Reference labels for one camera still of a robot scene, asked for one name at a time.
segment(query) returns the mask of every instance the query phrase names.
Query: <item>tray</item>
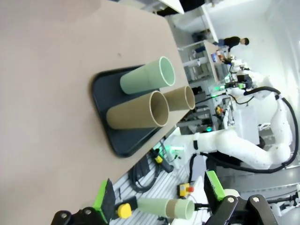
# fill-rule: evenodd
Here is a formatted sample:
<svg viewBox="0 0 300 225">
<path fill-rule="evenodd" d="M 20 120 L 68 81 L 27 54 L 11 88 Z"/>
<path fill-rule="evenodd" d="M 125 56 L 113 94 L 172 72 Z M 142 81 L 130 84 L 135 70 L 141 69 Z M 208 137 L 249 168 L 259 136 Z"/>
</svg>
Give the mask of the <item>tray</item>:
<svg viewBox="0 0 300 225">
<path fill-rule="evenodd" d="M 115 130 L 110 128 L 106 120 L 106 112 L 112 106 L 127 102 L 154 90 L 133 95 L 125 94 L 120 86 L 120 78 L 140 66 L 128 67 L 100 72 L 92 82 L 92 96 L 101 122 L 106 131 L 112 150 L 119 157 L 129 157 L 138 151 L 160 128 L 137 128 Z"/>
</svg>

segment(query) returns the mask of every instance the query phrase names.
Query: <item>cup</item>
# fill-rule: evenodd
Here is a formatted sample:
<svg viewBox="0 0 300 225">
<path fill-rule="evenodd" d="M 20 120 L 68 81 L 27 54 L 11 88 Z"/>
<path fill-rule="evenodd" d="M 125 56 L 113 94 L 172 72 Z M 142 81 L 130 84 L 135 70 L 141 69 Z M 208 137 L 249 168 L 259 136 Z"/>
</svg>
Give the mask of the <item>cup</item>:
<svg viewBox="0 0 300 225">
<path fill-rule="evenodd" d="M 120 79 L 121 88 L 126 94 L 173 86 L 174 84 L 174 68 L 165 56 L 123 75 Z"/>
<path fill-rule="evenodd" d="M 189 86 L 177 88 L 164 94 L 170 111 L 191 110 L 195 108 L 195 96 Z"/>
<path fill-rule="evenodd" d="M 107 123 L 113 129 L 163 127 L 168 117 L 168 102 L 159 91 L 116 105 L 106 113 Z"/>
<path fill-rule="evenodd" d="M 161 217 L 190 219 L 195 204 L 188 199 L 139 198 L 137 209 Z"/>
</svg>

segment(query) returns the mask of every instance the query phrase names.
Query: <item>bolt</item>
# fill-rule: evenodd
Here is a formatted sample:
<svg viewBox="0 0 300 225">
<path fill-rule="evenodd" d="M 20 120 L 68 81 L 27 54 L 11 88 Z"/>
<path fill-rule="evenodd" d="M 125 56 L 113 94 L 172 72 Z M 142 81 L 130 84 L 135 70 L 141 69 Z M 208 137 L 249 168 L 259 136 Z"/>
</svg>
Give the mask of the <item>bolt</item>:
<svg viewBox="0 0 300 225">
<path fill-rule="evenodd" d="M 60 216 L 61 216 L 61 218 L 66 218 L 67 214 L 66 213 L 62 213 Z"/>
<path fill-rule="evenodd" d="M 230 203 L 233 203 L 234 199 L 230 197 L 230 198 L 227 199 L 227 201 L 229 201 Z"/>
<path fill-rule="evenodd" d="M 88 215 L 88 214 L 90 214 L 91 212 L 92 212 L 91 210 L 86 210 L 86 211 L 85 211 L 85 214 Z"/>
<path fill-rule="evenodd" d="M 255 201 L 256 203 L 259 202 L 259 198 L 258 197 L 254 197 L 253 201 Z"/>
</svg>

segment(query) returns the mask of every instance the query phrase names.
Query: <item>brown cup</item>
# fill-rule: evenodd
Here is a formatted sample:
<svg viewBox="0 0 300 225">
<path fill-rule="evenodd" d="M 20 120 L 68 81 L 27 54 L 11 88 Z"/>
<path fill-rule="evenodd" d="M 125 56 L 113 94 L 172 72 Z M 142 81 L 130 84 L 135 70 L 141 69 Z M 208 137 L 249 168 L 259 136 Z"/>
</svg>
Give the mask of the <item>brown cup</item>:
<svg viewBox="0 0 300 225">
<path fill-rule="evenodd" d="M 189 86 L 177 88 L 164 94 L 170 111 L 191 110 L 195 108 L 195 96 Z"/>
<path fill-rule="evenodd" d="M 168 117 L 168 102 L 159 91 L 116 105 L 106 113 L 107 122 L 113 129 L 163 127 Z"/>
</svg>

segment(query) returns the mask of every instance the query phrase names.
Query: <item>black pants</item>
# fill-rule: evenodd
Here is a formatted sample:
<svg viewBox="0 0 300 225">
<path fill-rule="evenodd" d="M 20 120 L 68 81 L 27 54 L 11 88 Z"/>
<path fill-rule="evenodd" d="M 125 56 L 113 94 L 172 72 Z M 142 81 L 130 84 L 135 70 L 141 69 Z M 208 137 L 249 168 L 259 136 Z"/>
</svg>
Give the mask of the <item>black pants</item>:
<svg viewBox="0 0 300 225">
<path fill-rule="evenodd" d="M 188 12 L 205 4 L 205 0 L 180 0 L 180 3 L 182 5 L 184 12 Z M 173 15 L 177 13 L 178 12 L 175 11 L 174 9 L 167 7 L 164 10 L 158 11 L 157 15 L 166 16 L 166 15 Z"/>
</svg>

